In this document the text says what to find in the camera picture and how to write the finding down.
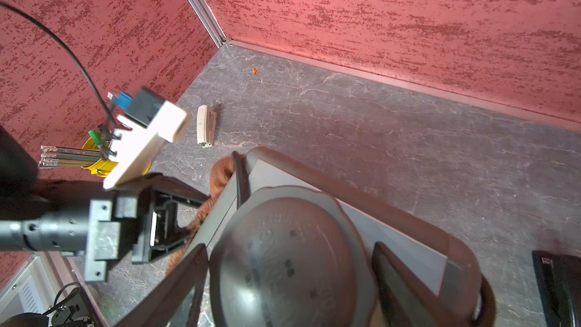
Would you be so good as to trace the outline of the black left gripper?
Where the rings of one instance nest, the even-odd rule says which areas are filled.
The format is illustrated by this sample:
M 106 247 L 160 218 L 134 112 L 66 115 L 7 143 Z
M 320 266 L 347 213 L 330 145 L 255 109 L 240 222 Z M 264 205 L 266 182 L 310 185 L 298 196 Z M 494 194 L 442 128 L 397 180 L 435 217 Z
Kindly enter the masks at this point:
M 146 190 L 98 190 L 89 201 L 84 280 L 105 282 L 109 270 L 132 253 L 133 264 L 154 263 L 185 247 L 186 228 L 152 227 L 152 204 L 200 208 L 210 196 L 175 177 L 152 173 L 136 182 Z

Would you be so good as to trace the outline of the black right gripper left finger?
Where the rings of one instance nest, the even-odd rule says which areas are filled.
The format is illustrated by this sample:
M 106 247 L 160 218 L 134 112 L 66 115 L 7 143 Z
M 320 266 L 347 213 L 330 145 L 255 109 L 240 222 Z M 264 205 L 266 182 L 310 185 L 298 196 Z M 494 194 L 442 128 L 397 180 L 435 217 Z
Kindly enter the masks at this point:
M 117 325 L 198 325 L 207 273 L 207 249 L 199 244 Z

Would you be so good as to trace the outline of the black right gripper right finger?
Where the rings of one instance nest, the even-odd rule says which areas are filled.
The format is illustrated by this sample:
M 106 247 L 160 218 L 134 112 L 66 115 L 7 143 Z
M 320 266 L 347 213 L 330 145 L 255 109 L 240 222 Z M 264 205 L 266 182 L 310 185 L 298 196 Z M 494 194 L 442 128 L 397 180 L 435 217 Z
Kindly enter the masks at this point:
M 424 283 L 384 243 L 376 242 L 372 269 L 388 326 L 453 326 L 449 312 Z

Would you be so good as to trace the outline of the brown microfibre cloth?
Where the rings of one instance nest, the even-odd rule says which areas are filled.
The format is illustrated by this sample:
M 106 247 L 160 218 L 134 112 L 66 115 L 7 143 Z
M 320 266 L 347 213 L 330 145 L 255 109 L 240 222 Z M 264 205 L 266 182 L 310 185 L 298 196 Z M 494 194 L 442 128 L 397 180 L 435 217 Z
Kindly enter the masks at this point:
M 165 271 L 165 276 L 171 274 L 171 272 L 178 266 L 180 260 L 184 257 L 187 249 L 192 244 L 194 237 L 198 233 L 204 221 L 208 218 L 211 210 L 216 204 L 216 201 L 228 184 L 228 181 L 234 174 L 235 162 L 232 156 L 228 156 L 219 160 L 213 166 L 210 172 L 210 198 L 201 205 L 198 213 L 195 216 L 195 219 L 186 227 L 186 229 L 189 231 L 189 240 L 183 249 L 177 251 L 171 256 Z

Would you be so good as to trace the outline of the grey steel coffee machine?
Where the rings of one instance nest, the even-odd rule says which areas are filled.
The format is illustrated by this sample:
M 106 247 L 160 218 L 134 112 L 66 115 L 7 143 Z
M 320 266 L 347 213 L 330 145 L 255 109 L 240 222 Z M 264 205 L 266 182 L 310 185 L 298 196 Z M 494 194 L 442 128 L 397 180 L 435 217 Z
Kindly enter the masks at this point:
M 216 326 L 388 326 L 372 269 L 384 243 L 454 315 L 492 326 L 493 290 L 449 233 L 268 148 L 233 152 L 194 237 L 208 249 Z

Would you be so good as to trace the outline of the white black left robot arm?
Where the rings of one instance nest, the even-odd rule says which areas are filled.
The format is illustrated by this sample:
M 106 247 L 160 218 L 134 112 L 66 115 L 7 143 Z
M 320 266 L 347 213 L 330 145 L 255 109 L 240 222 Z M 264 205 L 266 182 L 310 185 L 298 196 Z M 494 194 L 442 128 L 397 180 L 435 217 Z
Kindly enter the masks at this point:
M 119 260 L 152 263 L 185 247 L 190 232 L 177 221 L 183 204 L 208 196 L 161 173 L 116 189 L 95 181 L 41 180 L 39 168 L 1 131 L 1 250 L 84 254 L 89 283 L 105 282 Z

